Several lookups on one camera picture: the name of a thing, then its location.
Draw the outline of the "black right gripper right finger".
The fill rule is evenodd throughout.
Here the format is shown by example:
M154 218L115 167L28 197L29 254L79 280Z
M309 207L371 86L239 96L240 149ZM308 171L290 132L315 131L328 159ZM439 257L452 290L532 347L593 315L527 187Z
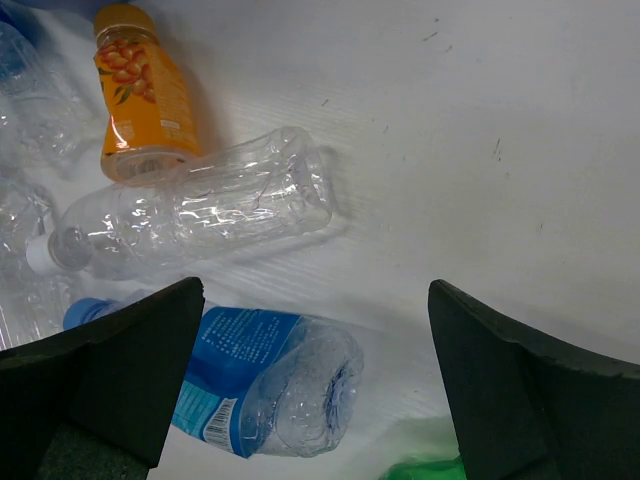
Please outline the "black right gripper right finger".
M444 280L428 314L469 479L636 479L639 367L572 345Z

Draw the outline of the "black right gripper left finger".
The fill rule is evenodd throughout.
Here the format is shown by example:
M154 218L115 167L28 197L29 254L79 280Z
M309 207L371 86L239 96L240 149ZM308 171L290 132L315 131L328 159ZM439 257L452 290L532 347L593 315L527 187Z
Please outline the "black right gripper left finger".
M1 354L4 479L144 479L158 466L204 307L183 279Z

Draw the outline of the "green soda bottle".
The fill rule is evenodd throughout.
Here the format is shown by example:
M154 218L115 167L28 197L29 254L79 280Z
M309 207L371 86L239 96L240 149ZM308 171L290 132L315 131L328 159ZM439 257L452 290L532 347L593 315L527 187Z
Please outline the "green soda bottle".
M397 463L386 470L379 480L466 480L461 457L427 461L412 459Z

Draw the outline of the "crushed clear plastic bottle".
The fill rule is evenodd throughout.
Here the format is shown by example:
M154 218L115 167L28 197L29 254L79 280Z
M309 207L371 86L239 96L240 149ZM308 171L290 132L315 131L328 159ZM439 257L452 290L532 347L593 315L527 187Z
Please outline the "crushed clear plastic bottle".
M26 258L30 240L53 230L48 192L17 178L1 180L1 348L7 350L57 334L82 295L73 275L35 273Z

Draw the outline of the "blue label water bottle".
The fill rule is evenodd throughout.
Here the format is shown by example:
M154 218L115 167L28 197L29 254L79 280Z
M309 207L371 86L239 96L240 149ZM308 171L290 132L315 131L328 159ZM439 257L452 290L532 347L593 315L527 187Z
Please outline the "blue label water bottle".
M207 302L171 423L242 458L315 457L343 439L363 367L339 322Z

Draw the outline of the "clear plastic bottle white cap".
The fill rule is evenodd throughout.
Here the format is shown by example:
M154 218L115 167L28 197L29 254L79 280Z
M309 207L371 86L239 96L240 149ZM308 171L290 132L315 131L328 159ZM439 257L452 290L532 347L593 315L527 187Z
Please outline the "clear plastic bottle white cap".
M43 276L133 280L321 230L332 217L330 190L309 133L281 127L80 198L52 232L28 242L26 260Z

